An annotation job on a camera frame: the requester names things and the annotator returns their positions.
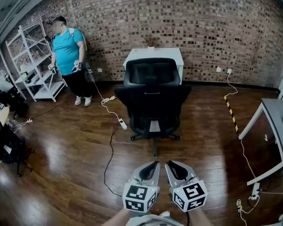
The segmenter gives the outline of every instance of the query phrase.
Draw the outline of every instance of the white cube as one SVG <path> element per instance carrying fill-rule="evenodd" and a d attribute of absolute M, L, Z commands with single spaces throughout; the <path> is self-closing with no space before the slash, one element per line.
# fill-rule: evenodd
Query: white cube
<path fill-rule="evenodd" d="M 123 205 L 127 210 L 146 213 L 155 203 L 158 187 L 125 184 Z"/>
<path fill-rule="evenodd" d="M 173 202 L 182 211 L 187 212 L 202 207 L 207 200 L 207 189 L 203 181 L 197 181 L 187 186 L 178 187 L 173 190 Z"/>

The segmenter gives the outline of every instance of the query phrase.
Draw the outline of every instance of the wooden floor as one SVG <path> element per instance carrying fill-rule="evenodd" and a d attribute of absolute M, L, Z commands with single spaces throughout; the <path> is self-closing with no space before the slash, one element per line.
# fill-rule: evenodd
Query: wooden floor
<path fill-rule="evenodd" d="M 110 97 L 115 87 L 100 90 L 104 97 Z M 242 131 L 260 99 L 276 98 L 277 94 L 256 89 L 238 90 L 239 93 L 229 96 L 228 100 Z M 247 198 L 252 187 L 247 187 L 246 181 L 253 176 L 223 99 L 223 95 L 232 91 L 230 87 L 194 86 L 182 107 L 181 126 L 177 131 L 182 140 L 158 141 L 157 159 L 162 166 L 168 160 L 181 161 L 192 166 L 204 180 L 209 196 L 203 209 L 216 226 L 244 225 L 236 210 L 237 199 L 242 200 L 244 210 L 251 209 Z M 25 170 L 24 176 L 19 178 L 16 165 L 1 164 L 0 225 L 98 226 L 121 210 L 121 198 L 110 193 L 103 183 L 116 117 L 100 105 L 98 95 L 87 108 L 75 107 L 74 100 L 73 94 L 65 89 L 57 103 L 30 103 L 29 117 L 33 123 L 17 134 L 25 136 L 27 145 L 35 150 L 28 160 L 33 172 Z M 119 100 L 108 102 L 108 106 L 129 125 L 126 108 Z M 107 183 L 120 194 L 134 169 L 154 160 L 152 142 L 132 142 L 131 134 L 130 129 L 119 128 L 116 132 L 115 155 L 107 170 Z M 277 146 L 271 140 L 271 128 L 262 115 L 243 140 L 255 175 L 280 160 Z M 173 218 L 186 225 L 186 215 L 168 197 L 169 186 L 163 168 L 159 186 L 160 196 L 151 212 L 159 214 L 168 210 Z M 283 178 L 266 179 L 261 188 L 267 187 L 270 191 L 283 192 Z M 283 195 L 262 194 L 257 208 L 243 217 L 249 226 L 259 226 L 276 222 L 282 212 Z"/>

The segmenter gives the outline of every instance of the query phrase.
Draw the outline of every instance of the blue t-shirt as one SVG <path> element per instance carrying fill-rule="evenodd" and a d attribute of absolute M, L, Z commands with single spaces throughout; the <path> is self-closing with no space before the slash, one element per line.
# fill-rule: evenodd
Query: blue t-shirt
<path fill-rule="evenodd" d="M 79 60 L 79 47 L 77 42 L 84 41 L 82 33 L 75 29 L 73 36 L 69 29 L 62 35 L 57 34 L 52 42 L 52 50 L 56 54 L 58 68 L 62 75 L 72 74 L 74 62 Z"/>

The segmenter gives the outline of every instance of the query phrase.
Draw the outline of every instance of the black pants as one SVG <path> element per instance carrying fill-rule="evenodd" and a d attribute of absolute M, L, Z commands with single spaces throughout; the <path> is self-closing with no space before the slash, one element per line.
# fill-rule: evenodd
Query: black pants
<path fill-rule="evenodd" d="M 90 97 L 92 95 L 92 85 L 87 82 L 84 69 L 62 77 L 76 96 Z"/>

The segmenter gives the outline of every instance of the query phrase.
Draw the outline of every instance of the office chair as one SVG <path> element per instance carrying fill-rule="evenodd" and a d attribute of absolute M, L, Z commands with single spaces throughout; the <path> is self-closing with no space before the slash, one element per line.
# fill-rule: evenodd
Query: office chair
<path fill-rule="evenodd" d="M 12 150 L 8 153 L 4 149 L 4 145 L 7 145 Z M 24 137 L 17 137 L 9 128 L 9 126 L 2 126 L 0 122 L 0 160 L 6 164 L 17 163 L 17 174 L 21 177 L 22 174 L 19 173 L 20 164 L 23 163 L 30 171 L 32 169 L 26 164 L 25 160 L 30 154 L 34 153 L 31 148 L 25 147 Z"/>
<path fill-rule="evenodd" d="M 143 58 L 126 63 L 124 86 L 177 86 L 180 77 L 175 60 L 171 58 Z"/>
<path fill-rule="evenodd" d="M 181 106 L 191 92 L 190 86 L 117 88 L 114 92 L 127 107 L 130 127 L 135 132 L 130 139 L 153 139 L 153 156 L 157 156 L 158 138 L 181 139 L 173 132 L 180 125 Z M 154 123 L 159 125 L 158 131 L 150 131 Z"/>
<path fill-rule="evenodd" d="M 0 103 L 4 104 L 5 107 L 9 106 L 10 111 L 15 111 L 15 115 L 18 114 L 20 117 L 24 117 L 28 111 L 28 105 L 24 101 L 15 87 L 10 89 L 8 93 L 0 90 Z"/>

